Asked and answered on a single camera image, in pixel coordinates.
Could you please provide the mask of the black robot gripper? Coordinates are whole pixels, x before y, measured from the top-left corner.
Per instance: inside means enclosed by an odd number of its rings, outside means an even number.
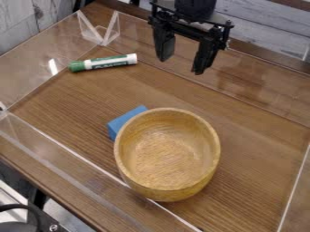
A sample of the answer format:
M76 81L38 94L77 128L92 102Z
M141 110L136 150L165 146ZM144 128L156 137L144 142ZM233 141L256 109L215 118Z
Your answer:
M200 41L191 71L200 75L224 50L233 23L215 11L216 0L149 0L148 24L153 30L155 52L161 62L175 53L179 34Z

